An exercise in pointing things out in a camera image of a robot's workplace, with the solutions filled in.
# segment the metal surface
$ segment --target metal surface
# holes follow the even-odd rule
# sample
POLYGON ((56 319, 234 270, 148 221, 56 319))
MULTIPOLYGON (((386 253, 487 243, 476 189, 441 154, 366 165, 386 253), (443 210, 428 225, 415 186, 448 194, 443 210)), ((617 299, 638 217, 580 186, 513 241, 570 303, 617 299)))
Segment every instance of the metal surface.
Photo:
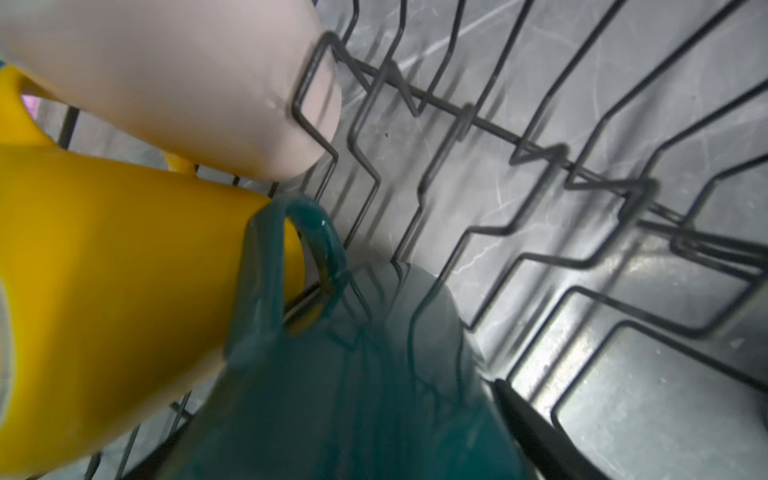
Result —
MULTIPOLYGON (((344 91, 336 138, 308 129, 328 158, 239 185, 313 192, 353 260, 447 283, 484 374, 609 477, 765 472, 768 5, 317 8, 344 91)), ((70 146, 162 163, 136 142, 81 114, 70 146)))

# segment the dishwasher rack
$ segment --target dishwasher rack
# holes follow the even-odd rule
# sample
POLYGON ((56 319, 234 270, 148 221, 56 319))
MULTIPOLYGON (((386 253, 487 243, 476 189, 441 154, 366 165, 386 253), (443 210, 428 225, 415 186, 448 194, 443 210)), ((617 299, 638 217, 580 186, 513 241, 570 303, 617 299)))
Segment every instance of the dishwasher rack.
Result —
MULTIPOLYGON (((642 171, 636 177, 626 177, 621 179, 609 179, 587 168, 587 163, 594 150, 595 144, 604 133, 607 124, 619 112, 624 109, 641 92, 648 89, 661 75, 672 68, 689 51, 706 38, 712 31, 729 18, 738 8, 742 7, 747 0, 730 0, 714 16, 705 21, 692 35, 680 43, 666 58, 650 70, 635 86, 616 102, 605 115, 600 118, 597 125, 589 135, 586 145, 581 149, 575 160, 569 160, 569 147, 565 143, 541 146, 534 142, 535 132, 543 119, 548 106, 557 96, 562 85, 569 78, 571 73, 583 60, 584 56, 590 51, 595 42, 603 34, 607 26, 614 20, 621 8, 627 3, 627 0, 614 0, 607 11, 603 14, 599 22, 594 26, 591 33, 576 51, 575 55, 568 62, 565 69, 559 74, 554 84, 549 88, 547 94, 541 99, 541 103, 536 109, 533 117, 525 128, 522 135, 515 134, 478 116, 482 106, 488 100, 491 89, 498 80, 499 74, 504 68, 508 57, 514 50, 515 42, 518 39, 523 28, 528 13, 534 4, 534 0, 525 0, 518 17, 511 27, 511 31, 506 39, 504 48, 498 60, 495 63, 492 74, 485 83, 484 88, 477 101, 473 104, 458 106, 439 98, 435 95, 435 89, 440 83, 449 62, 452 59, 455 46, 457 45, 459 30, 462 25, 462 16, 464 15, 466 0, 458 0, 455 10, 455 17, 452 24, 449 45, 442 58, 429 86, 422 90, 409 84, 403 77, 399 66, 393 61, 392 56, 402 39, 408 21, 408 2, 400 0, 399 5, 399 27, 389 46, 383 61, 378 66, 369 65, 364 61, 353 58, 347 51, 346 44, 355 30, 360 13, 359 0, 353 0, 353 15, 346 26, 341 37, 332 31, 325 33, 317 43, 312 53, 311 59, 303 72, 299 86, 296 91, 292 104, 292 114, 296 121, 310 134, 319 144, 321 144, 329 155, 329 161, 325 163, 324 172, 319 188, 314 194, 315 200, 320 200, 323 193, 334 174, 336 165, 339 161, 339 152, 325 139, 308 120, 303 116, 301 108, 313 80, 320 62, 323 57, 332 52, 338 65, 349 69, 353 77, 365 91, 365 97, 362 103, 354 113, 354 120, 346 137, 347 147, 359 166, 367 172, 373 179, 373 186, 368 192, 365 201, 357 213, 350 232, 344 240, 344 246, 349 246, 355 238, 358 229, 366 217, 374 197, 377 195, 382 178, 372 165, 370 159, 363 153, 358 145, 359 133, 366 124, 371 113, 372 106, 376 99, 385 88, 394 88, 399 93, 399 97, 406 104, 410 114, 417 118, 421 115, 427 105, 444 111, 454 117, 454 120, 447 134, 443 137, 439 148, 434 153, 429 166, 421 176, 421 180, 416 191, 418 198, 418 207, 410 220, 405 233, 402 235, 397 247, 392 254, 392 261, 403 260, 404 252, 408 245, 412 243, 419 235, 419 225, 422 216, 425 213, 425 199, 433 181, 439 174, 440 169, 445 163, 451 149, 459 142, 462 142, 470 129, 478 128, 491 134, 498 139, 514 146, 514 150, 509 159, 505 159, 510 168, 531 162, 545 162, 546 167, 527 193, 527 197, 522 202, 519 209, 515 212, 508 223, 500 226, 471 225, 466 228, 461 235, 460 240, 453 248, 449 258, 446 260, 443 268, 435 281, 437 290, 444 284, 453 267, 462 257, 465 248, 471 237, 491 236, 491 237, 512 237, 524 225, 531 216, 533 210, 537 207, 546 192, 553 189, 565 190, 598 190, 605 191, 606 194, 615 195, 623 199, 623 207, 617 215, 617 222, 613 230, 602 240, 599 247, 588 257, 570 258, 540 253, 522 253, 513 261, 508 263, 500 272, 492 288, 485 294, 477 313, 466 323, 466 329, 473 333, 486 317, 488 311, 492 308, 500 292, 518 271, 519 267, 526 262, 543 263, 550 266, 556 266, 565 269, 589 270, 599 265, 605 257, 616 247, 617 243, 624 236, 634 229, 647 231, 650 234, 662 236, 669 239, 669 251, 685 260, 695 262, 708 269, 716 270, 720 273, 743 280, 746 287, 738 293, 726 306, 716 311, 710 321, 703 326, 690 327, 684 326, 673 319, 664 318, 657 314, 646 311, 639 306, 631 305, 623 301, 607 296, 596 290, 591 290, 583 286, 573 285, 568 288, 561 298, 556 302, 554 308, 546 317, 545 321, 536 329, 535 332, 526 332, 520 335, 520 341, 516 345, 517 357, 513 367, 508 375, 495 383, 498 404, 508 424, 515 434, 518 442, 527 456, 533 461, 536 467, 545 475, 546 478, 581 478, 579 475, 585 475, 587 472, 590 478, 607 478, 595 467, 589 470, 590 464, 583 456, 578 453, 568 438, 568 434, 558 419, 558 413, 561 407, 567 402, 569 396, 573 393, 575 387, 590 372, 592 366, 604 354, 606 348, 611 344, 616 335, 626 329, 631 329, 636 333, 648 336, 661 342, 679 353, 690 357, 698 362, 709 366, 723 373, 726 376, 741 382, 757 391, 768 393, 768 384, 763 380, 756 378, 746 372, 742 372, 732 366, 721 362, 718 359, 708 356, 690 346, 690 340, 709 339, 718 335, 720 332, 729 328, 731 323, 737 317, 739 311, 747 305, 754 302, 761 293, 765 292, 766 276, 768 276, 768 246, 753 241, 743 240, 735 237, 728 237, 718 234, 707 233, 696 228, 696 221, 699 213, 702 211, 707 201, 713 196, 713 193, 722 182, 737 175, 748 174, 768 162, 768 153, 744 161, 735 167, 730 167, 713 175, 701 188, 699 194, 690 208, 685 212, 678 212, 656 201, 660 182, 663 179, 654 176, 654 169, 660 163, 665 152, 674 145, 692 137, 697 132, 722 118, 726 114, 745 105, 758 95, 768 90, 768 79, 759 84, 755 84, 749 90, 733 98, 731 101, 720 106, 714 111, 704 116, 698 121, 690 124, 682 131, 670 132, 667 139, 652 153, 647 160, 642 171), (568 172, 563 184, 554 182, 556 174, 561 170, 568 172), (652 214, 658 217, 659 221, 646 220, 643 215, 652 214), (576 296, 582 296, 591 302, 600 303, 611 309, 617 310, 624 316, 625 320, 620 321, 613 326, 607 337, 600 344, 597 351, 584 364, 576 377, 565 388, 564 393, 556 402, 551 411, 551 424, 543 420, 530 407, 527 407, 525 400, 517 396, 511 389, 511 381, 517 375, 521 365, 530 356, 531 352, 539 345, 541 338, 548 331, 550 325, 557 319, 558 314, 564 309, 571 299, 576 296)), ((59 138, 59 145, 63 148, 68 147, 71 140, 74 126, 78 118, 78 110, 69 108, 64 127, 59 138)), ((309 183, 309 179, 319 173, 321 163, 316 164, 307 171, 303 185, 309 183)), ((233 184, 238 185, 239 178, 235 177, 233 184)), ((270 188, 269 196, 272 197, 278 190, 278 184, 273 184, 270 188)), ((317 288, 312 285, 306 289, 302 296, 296 300, 294 306, 317 288)), ((572 333, 567 345, 574 342, 579 332, 584 328, 580 324, 576 331, 572 333)), ((554 364, 549 366, 549 372, 554 369, 554 364)), ((541 389, 542 380, 535 389, 533 396, 541 389)), ((170 407, 176 412, 173 425, 171 426, 171 439, 177 438, 180 432, 177 429, 182 419, 189 420, 193 417, 191 412, 186 410, 189 394, 178 403, 170 407)), ((123 478, 128 456, 131 453, 134 440, 138 432, 137 427, 128 440, 124 450, 120 468, 118 469, 118 478, 123 478)), ((162 455, 167 453, 173 442, 163 444, 145 460, 134 471, 146 468, 148 463, 156 464, 161 461, 162 455)), ((98 468, 101 453, 97 452, 91 458, 91 463, 85 474, 85 479, 90 480, 98 468)), ((135 476, 134 473, 128 474, 126 478, 144 478, 135 476)))

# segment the yellow mug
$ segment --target yellow mug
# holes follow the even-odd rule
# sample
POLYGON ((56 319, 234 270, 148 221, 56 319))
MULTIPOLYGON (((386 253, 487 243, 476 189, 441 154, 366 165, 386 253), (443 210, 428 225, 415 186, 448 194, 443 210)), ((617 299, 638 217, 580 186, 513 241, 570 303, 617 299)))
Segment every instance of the yellow mug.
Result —
MULTIPOLYGON (((63 151, 0 68, 0 477, 91 453, 222 366, 243 235, 269 199, 63 151)), ((285 298, 304 282, 286 224, 285 298)))

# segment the dish rack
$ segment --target dish rack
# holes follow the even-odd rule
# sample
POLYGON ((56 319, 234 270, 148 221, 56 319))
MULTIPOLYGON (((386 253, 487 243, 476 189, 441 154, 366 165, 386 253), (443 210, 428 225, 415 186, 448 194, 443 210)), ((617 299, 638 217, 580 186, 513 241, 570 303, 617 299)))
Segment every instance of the dish rack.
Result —
MULTIPOLYGON (((452 60, 453 53, 459 41, 459 33, 462 28, 462 19, 465 14, 466 0, 458 0, 453 18, 448 47, 439 63, 436 73, 432 76, 425 90, 417 88, 409 83, 401 68, 393 61, 393 55, 399 46, 403 33, 409 22, 408 1, 399 2, 399 24, 396 33, 386 51, 384 59, 378 65, 371 65, 365 61, 354 58, 347 50, 347 44, 356 29, 359 13, 359 0, 352 0, 353 14, 349 23, 339 36, 332 31, 326 32, 318 41, 311 58, 304 70, 296 95, 292 104, 292 115, 295 120, 321 144, 328 159, 321 161, 308 170, 302 181, 302 185, 309 184, 310 179, 319 176, 319 186, 313 196, 321 201, 326 188, 336 171, 339 163, 339 152, 308 122, 302 114, 302 104, 313 76, 318 69, 321 60, 328 52, 336 59, 338 68, 346 69, 355 79, 359 87, 364 91, 364 98, 359 107, 352 113, 351 127, 346 135, 346 144, 354 161, 372 179, 372 187, 365 196, 359 211, 354 217, 349 232, 344 239, 344 246, 348 247, 358 235, 360 226, 369 214, 370 207, 379 187, 382 177, 372 162, 366 156, 359 144, 359 135, 364 126, 369 124, 372 106, 385 89, 393 89, 399 95, 399 100, 408 108, 409 113, 418 118, 427 108, 437 109, 453 117, 453 121, 447 133, 439 143, 439 147, 433 152, 428 167, 422 173, 416 198, 418 206, 409 221, 402 237, 396 242, 391 260, 404 260, 406 251, 418 235, 420 226, 428 210, 427 198, 430 188, 443 168, 452 148, 467 138, 472 129, 479 129, 500 141, 505 142, 511 148, 511 155, 499 158, 499 162, 506 162, 509 168, 514 169, 523 164, 539 163, 543 165, 541 173, 532 184, 530 191, 525 194, 517 211, 515 211, 507 223, 498 226, 485 226, 481 224, 471 225, 464 230, 458 243, 454 246, 445 264, 437 275, 435 286, 440 286, 448 281, 455 266, 462 259, 470 239, 473 237, 514 237, 526 225, 534 210, 541 203, 545 195, 556 190, 599 192, 600 195, 615 196, 622 206, 618 210, 612 230, 603 238, 599 246, 592 254, 586 257, 567 257, 559 254, 549 255, 542 253, 520 253, 501 268, 491 289, 483 296, 478 311, 466 322, 466 329, 470 333, 476 332, 488 316, 488 311, 494 306, 502 294, 502 290, 509 280, 526 263, 538 263, 552 266, 558 269, 591 270, 601 265, 605 259, 616 249, 616 246, 629 233, 642 230, 650 235, 668 239, 668 250, 674 256, 696 263, 708 270, 715 270, 728 276, 742 280, 745 287, 725 306, 713 312, 708 323, 702 326, 685 326, 683 323, 659 316, 644 308, 624 302, 610 295, 585 286, 573 285, 567 288, 554 303, 545 317, 538 325, 531 326, 524 332, 514 349, 515 358, 511 368, 502 379, 492 382, 500 411, 507 421, 512 433, 518 440, 522 450, 545 478, 608 478, 603 472, 596 469, 574 447, 574 443, 568 436, 566 429, 559 418, 564 404, 572 397, 574 391, 589 375, 590 371, 602 358, 609 346, 616 338, 628 330, 646 336, 656 342, 676 350, 683 356, 700 362, 707 368, 716 370, 731 379, 744 384, 757 392, 768 394, 768 383, 742 369, 721 361, 710 354, 697 348, 697 342, 711 339, 729 329, 738 320, 739 313, 751 303, 759 300, 765 292, 766 275, 768 275, 768 246, 753 240, 740 239, 731 236, 708 233, 698 230, 697 218, 713 197, 718 187, 726 180, 749 175, 751 171, 768 162, 768 153, 744 161, 736 166, 723 169, 712 175, 698 192, 694 202, 687 211, 678 211, 657 201, 657 196, 664 179, 656 176, 657 165, 662 157, 672 147, 680 144, 700 133, 712 123, 725 115, 741 108, 757 96, 768 90, 768 79, 755 84, 752 88, 736 96, 725 104, 704 115, 681 131, 667 132, 665 140, 660 142, 652 155, 645 162, 638 174, 618 179, 608 178, 596 173, 589 168, 589 160, 601 136, 606 133, 609 122, 619 115, 630 102, 640 94, 651 88, 660 77, 665 75, 677 62, 685 58, 697 44, 703 41, 709 34, 716 31, 734 12, 747 3, 747 0, 730 0, 723 4, 717 13, 705 22, 701 23, 694 33, 685 38, 671 52, 657 63, 634 86, 629 88, 619 101, 613 104, 602 115, 597 124, 591 129, 586 144, 579 152, 570 152, 569 146, 563 143, 540 145, 535 141, 538 129, 546 122, 548 108, 558 95, 564 83, 570 78, 584 57, 595 46, 606 28, 620 13, 627 0, 613 0, 604 11, 602 17, 592 28, 589 35, 578 46, 578 49, 561 71, 555 82, 548 89, 546 95, 535 110, 528 126, 522 134, 516 134, 505 129, 499 124, 479 115, 481 109, 488 101, 488 97, 495 86, 502 69, 508 63, 508 58, 515 51, 515 43, 526 25, 528 14, 535 3, 534 0, 524 0, 514 24, 507 38, 498 60, 495 62, 492 73, 488 77, 477 101, 471 104, 459 106, 453 104, 435 94, 435 90, 443 81, 446 68, 452 60), (564 181, 558 178, 565 172, 564 181), (597 349, 589 356, 586 363, 579 369, 577 375, 564 387, 563 393, 551 409, 549 421, 542 418, 519 394, 512 388, 511 383, 519 374, 521 367, 531 354, 541 345, 553 322, 562 313, 568 302, 575 297, 588 299, 595 305, 602 305, 608 309, 618 311, 624 319, 615 323, 599 344, 597 349)), ((69 146, 75 124, 78 119, 78 110, 70 107, 65 117, 65 122, 58 143, 61 147, 69 146)), ((240 179, 235 177, 234 185, 238 185, 240 179)), ((279 184, 272 184, 269 196, 272 197, 279 191, 279 184)), ((317 288, 314 284, 304 291, 288 309, 298 305, 311 295, 317 288)), ((583 326, 579 326, 566 345, 572 345, 583 326)), ((170 451, 183 428, 179 430, 182 420, 192 419, 194 414, 187 411, 187 401, 190 394, 186 394, 179 402, 170 407, 176 412, 173 424, 170 428, 171 435, 168 440, 132 472, 124 476, 128 456, 137 437, 138 427, 131 433, 124 450, 118 478, 150 478, 164 456, 170 451)), ((85 480, 93 478, 101 453, 97 452, 91 457, 85 480)))

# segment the teal mug handle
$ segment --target teal mug handle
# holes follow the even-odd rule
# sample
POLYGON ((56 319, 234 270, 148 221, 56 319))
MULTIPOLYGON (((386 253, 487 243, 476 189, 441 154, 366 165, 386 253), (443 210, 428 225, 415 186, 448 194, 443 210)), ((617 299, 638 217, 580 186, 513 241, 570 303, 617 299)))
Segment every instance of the teal mug handle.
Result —
POLYGON ((248 368, 285 333, 283 279, 286 219, 309 244, 324 293, 343 284, 344 247, 325 210, 308 197, 273 200, 249 220, 237 276, 237 293, 224 358, 229 369, 248 368))

